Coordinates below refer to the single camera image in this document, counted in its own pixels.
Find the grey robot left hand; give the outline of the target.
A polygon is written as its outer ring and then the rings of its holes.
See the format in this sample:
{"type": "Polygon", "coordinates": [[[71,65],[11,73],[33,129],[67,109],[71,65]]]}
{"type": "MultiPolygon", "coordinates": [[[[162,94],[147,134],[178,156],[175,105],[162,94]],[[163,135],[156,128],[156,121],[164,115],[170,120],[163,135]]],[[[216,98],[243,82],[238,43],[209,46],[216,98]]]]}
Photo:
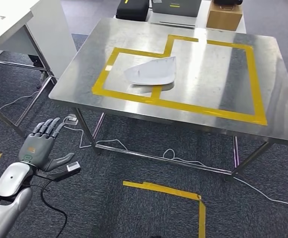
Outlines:
{"type": "Polygon", "coordinates": [[[19,161],[33,165],[43,172],[50,172],[70,162],[75,156],[74,153],[58,159],[49,158],[55,139],[65,125],[64,122],[58,124],[58,121],[60,118],[48,119],[37,124],[20,148],[19,161]]]}

